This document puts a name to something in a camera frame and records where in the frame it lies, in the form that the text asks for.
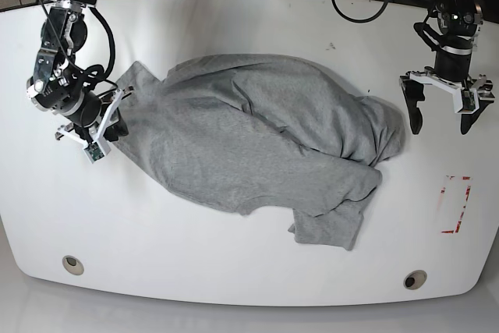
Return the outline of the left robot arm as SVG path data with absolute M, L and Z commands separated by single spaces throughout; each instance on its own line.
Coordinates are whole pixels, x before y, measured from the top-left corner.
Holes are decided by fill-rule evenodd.
M 418 103 L 425 101 L 424 87 L 433 86 L 452 96 L 454 112 L 461 116 L 465 135 L 495 102 L 493 83 L 485 75 L 472 78 L 469 68 L 476 39 L 483 25 L 483 13 L 476 0 L 431 0 L 424 21 L 413 25 L 416 34 L 435 53 L 432 66 L 408 71 L 400 85 L 414 135 L 423 126 Z

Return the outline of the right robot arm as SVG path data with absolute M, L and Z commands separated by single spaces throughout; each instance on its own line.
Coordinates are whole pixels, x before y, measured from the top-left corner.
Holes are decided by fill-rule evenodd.
M 89 161 L 96 162 L 110 153 L 112 142 L 128 135 L 119 105 L 133 88 L 121 89 L 113 83 L 109 90 L 100 94 L 95 91 L 99 83 L 110 81 L 116 58 L 115 39 L 96 8 L 97 0 L 50 1 L 53 5 L 44 10 L 41 46 L 32 77 L 27 81 L 27 97 L 39 110 L 68 119 L 69 124 L 56 131 L 56 139 L 74 140 Z M 76 53 L 87 40 L 84 9 L 90 10 L 107 35 L 107 66 L 96 64 L 84 69 L 76 64 Z

